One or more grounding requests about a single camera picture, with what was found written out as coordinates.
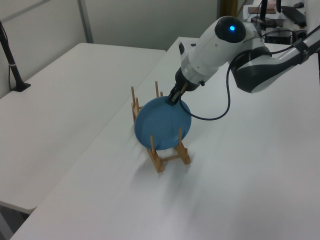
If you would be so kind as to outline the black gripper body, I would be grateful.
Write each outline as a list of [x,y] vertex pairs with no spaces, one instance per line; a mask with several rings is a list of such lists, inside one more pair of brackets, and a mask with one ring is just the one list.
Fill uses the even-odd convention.
[[182,91],[183,87],[186,85],[185,91],[192,92],[199,87],[199,82],[202,80],[202,75],[191,69],[191,73],[186,72],[182,67],[180,67],[175,74],[175,86],[174,90]]

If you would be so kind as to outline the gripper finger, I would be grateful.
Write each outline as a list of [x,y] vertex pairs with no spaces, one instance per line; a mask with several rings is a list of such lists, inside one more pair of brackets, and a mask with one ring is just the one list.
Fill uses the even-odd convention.
[[168,105],[176,105],[177,102],[180,100],[181,98],[181,91],[180,89],[175,85],[172,90],[170,91],[167,99],[165,100],[165,102],[168,104]]
[[179,85],[177,87],[177,99],[178,100],[181,99],[182,95],[186,92],[188,86],[189,86],[188,83],[184,83],[183,85]]

